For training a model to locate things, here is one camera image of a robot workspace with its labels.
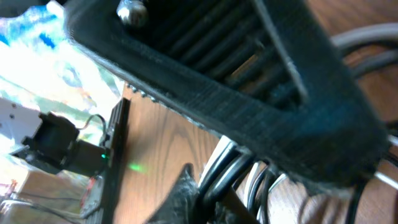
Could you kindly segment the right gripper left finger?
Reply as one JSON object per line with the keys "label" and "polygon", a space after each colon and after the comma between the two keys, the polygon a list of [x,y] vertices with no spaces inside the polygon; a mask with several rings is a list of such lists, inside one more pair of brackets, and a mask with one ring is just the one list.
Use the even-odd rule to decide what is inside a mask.
{"label": "right gripper left finger", "polygon": [[183,165],[167,197],[147,218],[150,224],[256,224],[235,191],[229,190],[221,201],[210,207],[198,203],[198,186],[193,164]]}

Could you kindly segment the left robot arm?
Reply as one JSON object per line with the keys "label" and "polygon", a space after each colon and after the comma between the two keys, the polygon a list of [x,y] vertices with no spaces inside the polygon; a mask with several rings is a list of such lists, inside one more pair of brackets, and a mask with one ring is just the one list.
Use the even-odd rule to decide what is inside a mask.
{"label": "left robot arm", "polygon": [[121,99],[109,121],[101,120],[98,144],[79,140],[81,131],[68,119],[1,100],[1,134],[15,142],[11,155],[38,170],[67,170],[89,178],[80,203],[87,223],[112,223],[118,202],[122,157],[131,102]]}

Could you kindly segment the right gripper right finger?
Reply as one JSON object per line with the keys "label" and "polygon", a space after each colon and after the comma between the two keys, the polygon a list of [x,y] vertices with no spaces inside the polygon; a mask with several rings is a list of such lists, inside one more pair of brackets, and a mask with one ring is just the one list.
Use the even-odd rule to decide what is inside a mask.
{"label": "right gripper right finger", "polygon": [[68,1],[68,35],[92,59],[200,126],[318,189],[373,175],[387,129],[303,1]]}

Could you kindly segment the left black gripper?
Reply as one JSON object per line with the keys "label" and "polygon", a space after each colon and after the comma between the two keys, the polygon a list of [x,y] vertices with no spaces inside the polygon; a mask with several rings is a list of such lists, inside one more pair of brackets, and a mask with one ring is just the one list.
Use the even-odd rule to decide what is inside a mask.
{"label": "left black gripper", "polygon": [[21,158],[28,164],[58,174],[63,170],[89,178],[80,200],[80,218],[85,223],[112,223],[118,203],[130,100],[121,99],[103,122],[103,135],[95,145],[79,140],[80,129],[68,119],[41,113],[33,136],[22,140]]}

